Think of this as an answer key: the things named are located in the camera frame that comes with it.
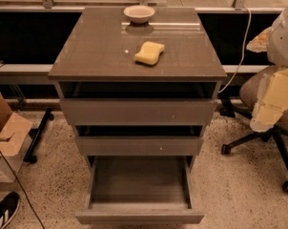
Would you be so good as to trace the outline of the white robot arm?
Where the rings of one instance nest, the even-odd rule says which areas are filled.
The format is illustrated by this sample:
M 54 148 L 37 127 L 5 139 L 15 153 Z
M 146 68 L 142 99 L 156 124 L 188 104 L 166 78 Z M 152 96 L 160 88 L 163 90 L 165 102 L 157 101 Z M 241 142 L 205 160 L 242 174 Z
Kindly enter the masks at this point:
M 279 67 L 259 81 L 250 127 L 262 133 L 273 128 L 288 110 L 288 6 L 273 22 L 266 37 L 268 60 Z

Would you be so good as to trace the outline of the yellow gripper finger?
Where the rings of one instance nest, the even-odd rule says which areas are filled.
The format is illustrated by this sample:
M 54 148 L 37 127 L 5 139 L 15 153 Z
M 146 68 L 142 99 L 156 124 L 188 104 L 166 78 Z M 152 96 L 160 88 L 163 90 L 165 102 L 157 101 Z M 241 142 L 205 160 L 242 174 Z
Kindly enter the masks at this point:
M 270 30 L 271 28 L 267 28 L 262 31 L 247 44 L 246 49 L 250 52 L 266 52 Z

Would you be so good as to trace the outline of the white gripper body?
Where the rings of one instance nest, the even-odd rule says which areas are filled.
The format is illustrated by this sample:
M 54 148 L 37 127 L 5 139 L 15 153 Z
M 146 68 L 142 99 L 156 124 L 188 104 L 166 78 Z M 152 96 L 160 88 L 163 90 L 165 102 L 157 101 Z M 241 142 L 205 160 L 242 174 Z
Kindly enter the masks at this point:
M 288 69 L 265 73 L 258 85 L 250 127 L 258 133 L 267 132 L 288 110 Z

